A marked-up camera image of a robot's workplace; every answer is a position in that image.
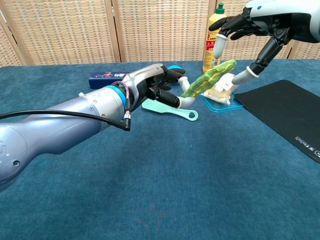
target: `green bottle cap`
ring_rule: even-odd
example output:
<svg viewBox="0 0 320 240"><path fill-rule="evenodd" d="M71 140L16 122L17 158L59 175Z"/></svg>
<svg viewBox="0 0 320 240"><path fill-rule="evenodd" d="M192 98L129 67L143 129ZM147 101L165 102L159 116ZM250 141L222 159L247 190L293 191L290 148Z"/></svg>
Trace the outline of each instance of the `green bottle cap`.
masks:
<svg viewBox="0 0 320 240"><path fill-rule="evenodd" d="M216 14L224 14L225 13L225 9L224 9L224 3L220 2L218 7L215 9L215 13Z"/></svg>

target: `black cable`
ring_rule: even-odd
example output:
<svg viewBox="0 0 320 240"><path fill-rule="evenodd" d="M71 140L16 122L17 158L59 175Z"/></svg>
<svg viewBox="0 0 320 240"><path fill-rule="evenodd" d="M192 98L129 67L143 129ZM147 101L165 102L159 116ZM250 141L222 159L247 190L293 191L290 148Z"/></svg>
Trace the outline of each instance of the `black cable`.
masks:
<svg viewBox="0 0 320 240"><path fill-rule="evenodd" d="M108 118L93 115L93 114L87 114L87 113L75 112L75 111L49 110L49 109L48 110L23 110L23 111L8 112L8 113L0 114L0 120L12 118L12 117L17 117L17 116L23 116L23 115L33 115L33 114L66 115L66 116L88 118L88 119L94 119L94 120L105 122L109 125L112 125L112 126L119 128L119 129L126 128L126 124L124 122L108 119Z"/></svg>

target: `blue plastic tray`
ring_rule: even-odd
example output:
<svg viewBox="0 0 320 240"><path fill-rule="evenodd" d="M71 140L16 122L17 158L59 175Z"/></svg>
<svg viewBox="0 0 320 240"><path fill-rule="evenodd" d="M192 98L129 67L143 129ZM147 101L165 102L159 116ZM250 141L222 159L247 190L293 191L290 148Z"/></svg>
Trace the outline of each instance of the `blue plastic tray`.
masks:
<svg viewBox="0 0 320 240"><path fill-rule="evenodd" d="M244 108L244 106L235 99L234 92L232 93L230 98L230 105L213 101L203 95L201 95L201 98L204 100L207 107L215 113L224 113L224 112L229 112L229 111L234 111L234 110L239 110Z"/></svg>

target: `plastic bag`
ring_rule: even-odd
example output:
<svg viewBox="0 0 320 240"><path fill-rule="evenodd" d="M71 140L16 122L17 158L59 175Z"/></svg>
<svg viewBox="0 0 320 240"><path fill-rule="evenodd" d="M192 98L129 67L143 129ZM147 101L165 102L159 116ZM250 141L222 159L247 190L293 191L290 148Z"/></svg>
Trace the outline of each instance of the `plastic bag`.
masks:
<svg viewBox="0 0 320 240"><path fill-rule="evenodd" d="M231 94L239 86L232 83L234 77L232 73L224 74L212 88L206 90L202 95L218 103L230 105Z"/></svg>

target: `blue box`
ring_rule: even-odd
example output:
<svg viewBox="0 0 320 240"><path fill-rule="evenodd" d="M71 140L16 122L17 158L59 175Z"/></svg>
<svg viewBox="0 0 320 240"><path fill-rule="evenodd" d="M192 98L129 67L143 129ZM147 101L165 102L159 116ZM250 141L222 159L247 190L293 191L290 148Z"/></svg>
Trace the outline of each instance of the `blue box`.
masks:
<svg viewBox="0 0 320 240"><path fill-rule="evenodd" d="M105 86L111 85L116 81L122 81L126 74L126 71L105 71L94 72L89 78L89 85L91 89L101 89Z"/></svg>

